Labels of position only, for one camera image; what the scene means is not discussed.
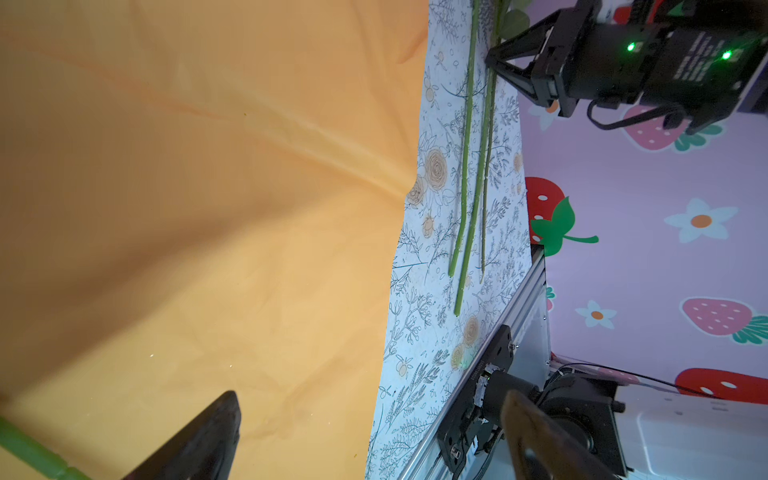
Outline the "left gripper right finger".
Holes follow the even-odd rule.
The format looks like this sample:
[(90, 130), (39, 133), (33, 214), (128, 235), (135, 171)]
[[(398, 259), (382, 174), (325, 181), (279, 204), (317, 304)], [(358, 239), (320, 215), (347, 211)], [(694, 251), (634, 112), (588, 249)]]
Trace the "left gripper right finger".
[(511, 390), (501, 410), (516, 479), (614, 479), (615, 475), (528, 398)]

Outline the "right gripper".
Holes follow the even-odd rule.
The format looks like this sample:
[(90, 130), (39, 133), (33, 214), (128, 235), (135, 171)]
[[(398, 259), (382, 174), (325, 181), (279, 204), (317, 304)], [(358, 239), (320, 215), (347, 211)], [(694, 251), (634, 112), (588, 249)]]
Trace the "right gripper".
[[(601, 130), (660, 120), (697, 133), (755, 112), (767, 67), (764, 1), (631, 1), (625, 21), (605, 1), (578, 1), (502, 41), (485, 58), (535, 105), (578, 103)], [(533, 56), (533, 80), (506, 61)]]

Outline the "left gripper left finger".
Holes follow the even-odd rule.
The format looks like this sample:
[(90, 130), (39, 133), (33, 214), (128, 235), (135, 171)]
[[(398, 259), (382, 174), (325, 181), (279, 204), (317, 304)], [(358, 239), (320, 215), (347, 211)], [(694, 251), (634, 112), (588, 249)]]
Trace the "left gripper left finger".
[(125, 480), (227, 480), (240, 440), (236, 392), (225, 391)]

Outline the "orange wrapping paper sheet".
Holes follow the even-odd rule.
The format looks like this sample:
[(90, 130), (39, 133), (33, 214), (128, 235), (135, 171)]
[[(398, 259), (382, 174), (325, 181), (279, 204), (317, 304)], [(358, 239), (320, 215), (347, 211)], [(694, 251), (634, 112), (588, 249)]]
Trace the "orange wrapping paper sheet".
[(236, 479), (360, 479), (424, 1), (5, 1), (1, 414), (119, 479), (226, 390)]

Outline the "light pink fake rose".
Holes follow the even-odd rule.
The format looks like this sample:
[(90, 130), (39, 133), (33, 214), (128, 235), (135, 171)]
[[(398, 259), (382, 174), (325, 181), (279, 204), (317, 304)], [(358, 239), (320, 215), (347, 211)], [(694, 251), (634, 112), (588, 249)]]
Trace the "light pink fake rose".
[(493, 136), (493, 108), (489, 110), (489, 113), (487, 115), (486, 120), (487, 122), (487, 129), (486, 129), (486, 141), (485, 141), (485, 150), (484, 150), (484, 164), (483, 164), (483, 177), (482, 177), (482, 216), (481, 216), (481, 276), (480, 276), (480, 283), (482, 284), (485, 279), (486, 274), (486, 218), (487, 218), (487, 195), (488, 195), (488, 172), (489, 172), (489, 163), (490, 163), (490, 157), (491, 157), (491, 144), (492, 144), (492, 136)]

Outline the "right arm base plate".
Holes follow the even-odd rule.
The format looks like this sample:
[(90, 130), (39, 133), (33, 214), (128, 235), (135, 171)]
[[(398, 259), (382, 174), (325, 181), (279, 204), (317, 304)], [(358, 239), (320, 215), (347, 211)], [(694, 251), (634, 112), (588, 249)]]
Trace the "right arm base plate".
[(487, 381), (495, 371), (506, 371), (511, 366), (514, 357), (511, 341), (510, 327), (502, 324), (467, 370), (439, 424), (436, 439), (448, 479), (459, 479), (467, 464), (472, 439), (481, 424), (480, 410)]

